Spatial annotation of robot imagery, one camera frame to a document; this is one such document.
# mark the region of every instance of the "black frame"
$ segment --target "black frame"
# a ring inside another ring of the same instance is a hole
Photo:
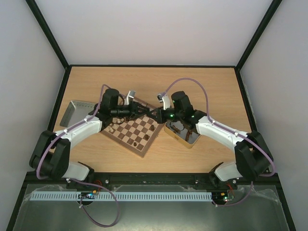
[[[68,78],[73,66],[103,66],[103,67],[178,67],[178,68],[186,68],[186,67],[194,67],[194,68],[233,68],[236,74],[236,78],[239,84],[239,88],[241,91],[241,95],[243,98],[244,106],[246,109],[248,121],[251,127],[251,130],[257,130],[255,118],[253,116],[250,103],[245,91],[245,87],[243,84],[243,79],[241,77],[241,69],[248,59],[250,53],[252,52],[253,48],[255,47],[256,43],[258,42],[259,38],[261,37],[262,33],[266,29],[266,26],[270,22],[271,18],[273,17],[274,13],[276,12],[277,8],[279,7],[282,0],[273,0],[271,5],[269,6],[266,14],[264,15],[262,21],[260,22],[257,30],[255,31],[252,39],[250,40],[247,48],[245,49],[242,57],[240,58],[238,64],[236,66],[213,66],[213,65],[69,65],[66,61],[56,39],[54,38],[50,28],[48,27],[43,14],[41,13],[39,7],[37,6],[34,0],[25,0],[31,9],[33,15],[37,19],[40,27],[42,28],[43,32],[45,33],[48,41],[50,42],[52,48],[54,49],[55,53],[57,54],[60,62],[62,63],[65,73],[63,76],[63,80],[61,82],[60,90],[51,114],[50,122],[48,124],[48,130],[53,131],[55,126],[56,118],[58,116],[58,112],[60,109],[60,105],[64,96],[64,92],[66,89],[66,85],[68,82]],[[222,190],[226,190],[225,187],[213,188],[213,186],[208,182],[203,182],[203,179],[208,178],[208,173],[94,173],[96,179],[101,179],[103,185],[107,188],[110,188],[112,185],[119,185],[119,184],[160,184],[163,182],[164,184],[169,185],[190,185],[196,189],[206,189],[209,192],[218,192]],[[238,184],[249,185],[250,182],[239,179],[237,181]],[[35,172],[28,172],[22,188],[20,190],[19,196],[16,201],[15,208],[13,210],[9,225],[7,227],[7,231],[11,231],[14,228],[18,211],[21,206],[23,197],[26,192],[26,188],[28,184],[66,184],[65,180],[38,180],[36,178]],[[275,185],[279,199],[282,203],[282,208],[289,226],[289,229],[295,231],[295,225],[292,220],[291,213],[289,211],[288,204],[286,202],[283,189],[278,177],[278,174],[270,178],[259,177],[255,182],[255,185]]]

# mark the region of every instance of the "gray floor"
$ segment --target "gray floor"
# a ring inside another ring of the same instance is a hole
[[[35,187],[30,186],[28,193]],[[234,207],[216,208],[209,202],[120,202],[121,219],[109,231],[284,231],[288,230],[275,188],[257,187],[260,192]],[[240,198],[244,191],[238,191]],[[87,207],[100,223],[110,224],[116,215],[114,202],[93,202]],[[77,202],[25,201],[19,212],[16,231],[96,231],[78,208]]]

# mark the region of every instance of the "wall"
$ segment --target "wall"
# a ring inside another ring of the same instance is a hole
[[[282,1],[241,71],[299,231],[308,211],[307,9],[308,1]]]
[[[0,1],[0,230],[47,128],[64,69],[24,0]]]
[[[70,64],[236,65],[271,0],[37,0]]]

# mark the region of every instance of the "wooden tabletop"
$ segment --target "wooden tabletop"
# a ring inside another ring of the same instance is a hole
[[[168,68],[168,67],[73,67],[66,86],[54,131],[61,130],[60,121],[71,100],[96,103],[102,84],[161,106],[157,93],[163,92],[176,79],[198,80],[209,97],[210,115],[232,128],[250,132],[250,127],[233,68]],[[180,81],[169,91],[183,90],[195,109],[205,111],[205,96],[192,81]],[[70,160],[85,163],[97,172],[208,172],[216,164],[234,160],[234,153],[217,141],[202,136],[187,149],[162,129],[144,158],[140,158],[109,138],[98,133],[79,143],[71,151]]]

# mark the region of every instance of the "circuit board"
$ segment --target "circuit board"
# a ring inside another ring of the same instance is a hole
[[[155,109],[138,98],[134,98],[134,101],[149,107],[150,110]],[[114,118],[113,123],[103,130],[102,134],[143,158],[163,126],[146,115],[134,121]]]

